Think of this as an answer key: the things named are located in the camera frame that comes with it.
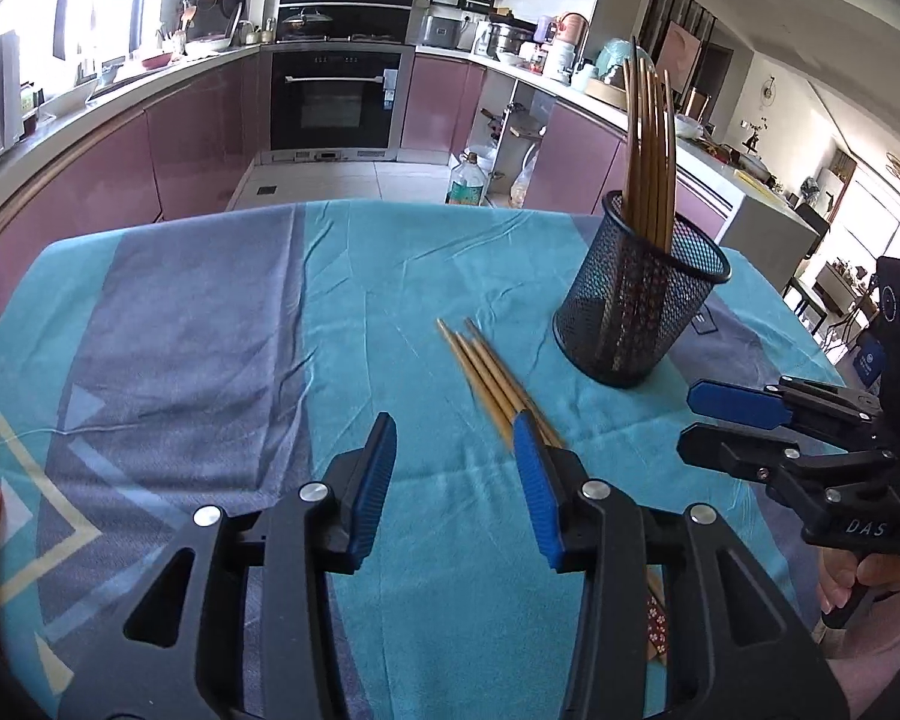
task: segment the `silver bolt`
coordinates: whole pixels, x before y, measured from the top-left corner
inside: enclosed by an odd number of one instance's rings
[[[300,488],[300,500],[307,503],[322,501],[330,493],[330,488],[322,482],[308,482]]]
[[[202,528],[216,525],[223,512],[216,506],[202,506],[194,512],[194,522]]]
[[[610,485],[599,479],[591,479],[589,482],[583,483],[580,492],[583,493],[584,498],[589,498],[591,501],[602,501],[604,498],[610,497]]]
[[[717,512],[706,503],[698,503],[690,509],[690,519],[698,525],[712,525],[717,521]]]

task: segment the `mesh pen holder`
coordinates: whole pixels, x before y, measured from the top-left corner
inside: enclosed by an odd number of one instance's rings
[[[626,226],[622,200],[619,191],[604,196],[604,218],[554,314],[554,336],[591,379],[625,388],[650,374],[714,285],[730,280],[730,262],[679,214],[671,253],[660,250]]]

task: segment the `black mesh cup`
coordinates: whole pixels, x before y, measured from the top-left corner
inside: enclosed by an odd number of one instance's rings
[[[604,218],[562,306],[554,336],[563,354],[601,384],[635,386],[663,359],[730,262],[697,225],[677,214],[671,253],[620,217],[623,194],[602,201]]]

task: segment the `oven handle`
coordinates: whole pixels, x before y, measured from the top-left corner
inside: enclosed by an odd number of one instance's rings
[[[284,76],[285,83],[300,83],[300,81],[365,81],[365,83],[383,83],[384,76],[372,76],[369,79],[357,79],[354,76],[314,76],[307,79],[295,79],[293,76]]]

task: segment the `teal and gray tablecloth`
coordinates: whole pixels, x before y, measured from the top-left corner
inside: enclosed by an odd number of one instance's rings
[[[596,223],[334,201],[49,247],[0,321],[0,625],[17,677],[53,715],[101,621],[197,507],[274,504],[386,410],[399,442],[375,548],[332,581],[351,716],[556,717],[581,577],[539,555],[514,458],[436,317],[477,320],[592,475],[640,504],[720,509],[815,622],[816,565],[792,512],[674,447],[697,379],[838,375],[729,251],[733,277],[707,303],[717,332],[688,328],[632,391],[591,382],[550,318]],[[251,711],[258,618],[254,577]],[[648,712],[662,701],[652,666]]]

